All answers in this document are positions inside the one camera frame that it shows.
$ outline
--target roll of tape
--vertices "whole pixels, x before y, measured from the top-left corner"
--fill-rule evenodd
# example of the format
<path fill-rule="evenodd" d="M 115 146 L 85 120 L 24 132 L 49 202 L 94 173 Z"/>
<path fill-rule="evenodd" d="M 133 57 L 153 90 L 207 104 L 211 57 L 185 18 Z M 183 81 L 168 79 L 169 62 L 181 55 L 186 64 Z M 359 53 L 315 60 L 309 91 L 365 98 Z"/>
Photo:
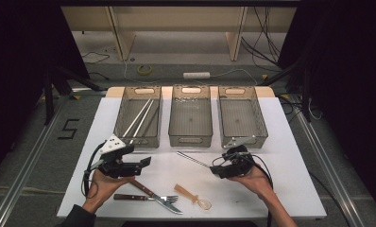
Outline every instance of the roll of tape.
<path fill-rule="evenodd" d="M 152 72 L 153 68 L 151 65 L 141 65 L 138 67 L 138 74 L 141 76 L 147 76 Z"/>

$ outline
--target wooden handle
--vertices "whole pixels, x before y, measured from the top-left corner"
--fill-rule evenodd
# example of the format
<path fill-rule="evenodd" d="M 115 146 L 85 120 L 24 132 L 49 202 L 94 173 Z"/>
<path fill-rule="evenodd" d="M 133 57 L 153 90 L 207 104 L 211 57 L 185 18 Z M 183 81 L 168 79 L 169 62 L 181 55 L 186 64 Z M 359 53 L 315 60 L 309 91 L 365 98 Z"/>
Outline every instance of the wooden handle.
<path fill-rule="evenodd" d="M 176 191 L 180 192 L 182 195 L 188 197 L 189 199 L 191 199 L 192 202 L 196 202 L 198 200 L 198 196 L 194 196 L 189 191 L 187 191 L 185 188 L 180 186 L 178 183 L 176 183 L 176 185 L 174 186 L 174 190 L 176 190 Z"/>
<path fill-rule="evenodd" d="M 153 192 L 151 190 L 149 190 L 147 187 L 145 187 L 143 184 L 137 182 L 137 180 L 132 180 L 132 181 L 130 181 L 130 183 L 132 183 L 132 185 L 134 185 L 134 186 L 138 187 L 139 189 L 141 189 L 147 195 L 153 196 Z"/>
<path fill-rule="evenodd" d="M 126 195 L 126 194 L 114 194 L 115 201 L 146 201 L 146 196 Z"/>

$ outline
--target white tabletop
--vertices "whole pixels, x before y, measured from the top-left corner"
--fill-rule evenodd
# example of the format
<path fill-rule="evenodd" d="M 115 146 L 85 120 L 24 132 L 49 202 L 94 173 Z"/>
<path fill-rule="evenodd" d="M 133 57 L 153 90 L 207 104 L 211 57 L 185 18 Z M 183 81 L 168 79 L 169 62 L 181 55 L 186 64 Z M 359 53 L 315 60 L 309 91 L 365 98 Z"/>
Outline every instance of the white tabletop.
<path fill-rule="evenodd" d="M 270 170 L 275 192 L 287 212 L 293 218 L 324 218 L 325 210 L 299 153 L 294 136 L 288 126 L 282 106 L 275 97 L 260 97 L 261 110 L 268 131 L 262 148 L 250 149 L 260 156 Z M 81 194 L 83 171 L 94 149 L 112 134 L 121 98 L 102 98 L 85 146 L 79 157 L 76 170 L 67 188 L 58 212 L 64 218 L 74 204 L 82 205 L 85 198 Z M 214 135 L 210 148 L 171 148 L 168 138 L 171 98 L 164 97 L 162 103 L 161 142 L 158 148 L 136 148 L 125 155 L 125 162 L 139 162 L 151 156 L 151 164 L 142 170 L 136 180 L 158 195 L 179 195 L 174 191 L 176 183 L 182 185 L 200 198 L 212 203 L 208 211 L 192 204 L 179 195 L 174 205 L 183 212 L 174 214 L 155 201 L 114 201 L 109 199 L 97 211 L 102 218 L 121 218 L 124 220 L 201 220 L 201 219 L 256 219 L 266 218 L 267 209 L 257 196 L 241 184 L 215 177 L 209 168 L 180 157 L 182 151 L 208 165 L 212 160 L 226 152 L 221 148 L 218 109 L 216 99 L 212 98 L 212 118 Z M 144 195 L 135 186 L 126 184 L 116 193 Z"/>

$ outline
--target black sleeve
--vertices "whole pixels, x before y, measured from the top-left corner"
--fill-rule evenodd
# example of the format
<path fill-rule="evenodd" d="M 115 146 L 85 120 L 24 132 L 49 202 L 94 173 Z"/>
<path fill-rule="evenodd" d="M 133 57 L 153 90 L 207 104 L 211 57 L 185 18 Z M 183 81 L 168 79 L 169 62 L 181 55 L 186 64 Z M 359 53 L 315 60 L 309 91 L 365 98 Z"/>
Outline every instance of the black sleeve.
<path fill-rule="evenodd" d="M 74 205 L 64 222 L 57 227 L 93 227 L 96 215 Z"/>

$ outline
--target power strip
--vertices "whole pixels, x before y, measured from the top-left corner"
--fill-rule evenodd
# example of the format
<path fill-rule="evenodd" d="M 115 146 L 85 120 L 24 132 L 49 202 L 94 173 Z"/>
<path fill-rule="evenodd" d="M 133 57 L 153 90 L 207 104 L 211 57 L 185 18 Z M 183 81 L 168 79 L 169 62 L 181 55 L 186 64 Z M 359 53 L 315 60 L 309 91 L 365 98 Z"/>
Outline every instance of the power strip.
<path fill-rule="evenodd" d="M 209 72 L 184 73 L 183 76 L 185 79 L 209 79 L 211 77 L 211 73 Z"/>

